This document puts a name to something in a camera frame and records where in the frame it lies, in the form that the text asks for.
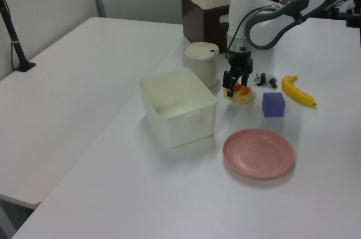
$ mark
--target purple cube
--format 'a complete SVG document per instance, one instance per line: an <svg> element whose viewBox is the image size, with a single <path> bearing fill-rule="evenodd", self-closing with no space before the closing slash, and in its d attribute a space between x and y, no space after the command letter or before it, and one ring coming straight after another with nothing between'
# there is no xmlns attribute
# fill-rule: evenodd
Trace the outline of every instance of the purple cube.
<svg viewBox="0 0 361 239"><path fill-rule="evenodd" d="M286 102L281 92L265 92L262 110L265 117L283 117Z"/></svg>

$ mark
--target white plastic container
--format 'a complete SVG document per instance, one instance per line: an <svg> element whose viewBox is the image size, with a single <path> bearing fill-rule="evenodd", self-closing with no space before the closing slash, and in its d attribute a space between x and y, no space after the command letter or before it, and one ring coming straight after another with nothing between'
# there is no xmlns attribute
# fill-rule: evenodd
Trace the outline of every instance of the white plastic container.
<svg viewBox="0 0 361 239"><path fill-rule="evenodd" d="M218 46L213 43L191 43L183 51L183 67L191 69L207 88L213 88L217 84L218 56Z"/></svg>
<svg viewBox="0 0 361 239"><path fill-rule="evenodd" d="M209 136L214 131L217 98L188 68L139 82L147 117L167 147Z"/></svg>

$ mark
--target white table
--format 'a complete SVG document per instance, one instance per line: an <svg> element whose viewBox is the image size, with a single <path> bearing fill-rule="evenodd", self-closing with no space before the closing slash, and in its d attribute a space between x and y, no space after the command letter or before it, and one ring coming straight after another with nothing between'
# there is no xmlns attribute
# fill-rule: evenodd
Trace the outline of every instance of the white table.
<svg viewBox="0 0 361 239"><path fill-rule="evenodd" d="M152 74L181 67L187 44L181 39ZM254 102L241 105L218 85L214 136L167 149L149 128L137 91L14 239L358 238L359 31L343 21L310 19L272 50L253 51L253 59L253 75L273 73L279 86L283 76L297 74L297 86L318 107L284 96L284 118L264 118L263 92L280 87L254 86ZM225 69L221 57L219 81ZM292 144L296 164L287 174L253 180L225 163L226 137L250 127Z"/></svg>
<svg viewBox="0 0 361 239"><path fill-rule="evenodd" d="M92 18L0 82L0 198L35 209L182 37Z"/></svg>

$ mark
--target floor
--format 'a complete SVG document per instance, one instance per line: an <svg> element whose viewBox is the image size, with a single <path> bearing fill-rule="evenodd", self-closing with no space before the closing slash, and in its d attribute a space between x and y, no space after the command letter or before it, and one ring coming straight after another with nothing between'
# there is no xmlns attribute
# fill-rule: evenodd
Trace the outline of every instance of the floor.
<svg viewBox="0 0 361 239"><path fill-rule="evenodd" d="M32 212L32 209L0 200L0 239L10 239Z"/></svg>

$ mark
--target yellow banana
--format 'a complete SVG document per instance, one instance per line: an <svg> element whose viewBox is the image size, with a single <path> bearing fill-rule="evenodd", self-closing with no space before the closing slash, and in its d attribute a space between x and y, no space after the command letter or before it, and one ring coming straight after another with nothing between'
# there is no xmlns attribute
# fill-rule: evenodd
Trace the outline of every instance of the yellow banana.
<svg viewBox="0 0 361 239"><path fill-rule="evenodd" d="M299 101L304 105L317 105L315 99L307 93L295 87L293 82L298 79L297 76L285 76L282 79L282 90L292 99Z"/></svg>

